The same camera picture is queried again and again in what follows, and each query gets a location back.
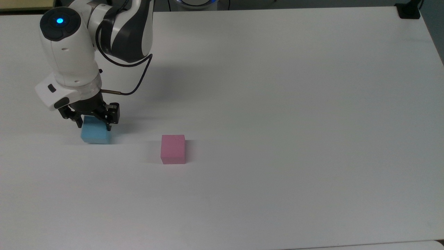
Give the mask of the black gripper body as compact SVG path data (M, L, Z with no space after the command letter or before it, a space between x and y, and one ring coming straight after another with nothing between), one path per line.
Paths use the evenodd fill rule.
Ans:
M98 92L92 98L73 102L68 106L79 115L105 117L107 112L102 92Z

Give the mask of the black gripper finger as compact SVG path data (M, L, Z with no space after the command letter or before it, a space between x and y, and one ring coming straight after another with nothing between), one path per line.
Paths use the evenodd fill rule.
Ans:
M94 116L106 126L107 131L111 131L112 125L120 121L120 104L117 102L106 104L103 102L94 109Z
M76 123L78 128L82 128L84 121L80 112L72 109L71 106L63 106L59 108L58 111L62 118L65 120L71 120Z

